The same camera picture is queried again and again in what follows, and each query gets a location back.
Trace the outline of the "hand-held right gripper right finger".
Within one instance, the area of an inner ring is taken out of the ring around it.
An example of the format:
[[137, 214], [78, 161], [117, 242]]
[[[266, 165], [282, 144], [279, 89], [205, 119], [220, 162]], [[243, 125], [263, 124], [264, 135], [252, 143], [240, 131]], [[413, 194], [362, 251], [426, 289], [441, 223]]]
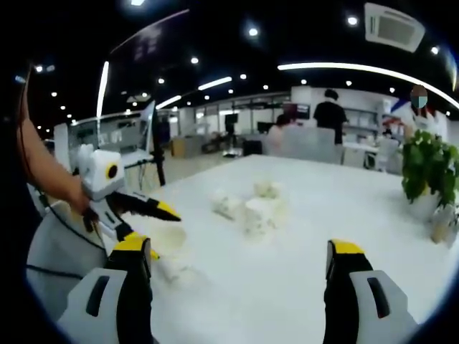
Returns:
[[358, 245], [327, 245], [324, 343], [406, 343], [418, 324], [402, 289]]

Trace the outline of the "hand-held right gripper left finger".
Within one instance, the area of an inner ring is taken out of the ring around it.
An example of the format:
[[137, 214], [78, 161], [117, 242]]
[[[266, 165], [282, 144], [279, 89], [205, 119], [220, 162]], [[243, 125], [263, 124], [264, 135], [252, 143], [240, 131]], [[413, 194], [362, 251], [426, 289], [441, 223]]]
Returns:
[[150, 239], [129, 235], [70, 291], [60, 329], [71, 343], [152, 343], [150, 279]]

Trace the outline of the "person's left hand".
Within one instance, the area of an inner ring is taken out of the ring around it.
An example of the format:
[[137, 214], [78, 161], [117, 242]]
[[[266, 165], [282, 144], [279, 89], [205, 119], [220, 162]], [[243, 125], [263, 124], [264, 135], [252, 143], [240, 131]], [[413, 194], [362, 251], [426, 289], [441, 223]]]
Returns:
[[74, 178], [67, 187], [67, 202], [79, 215], [83, 215], [90, 207], [90, 199], [78, 177]]

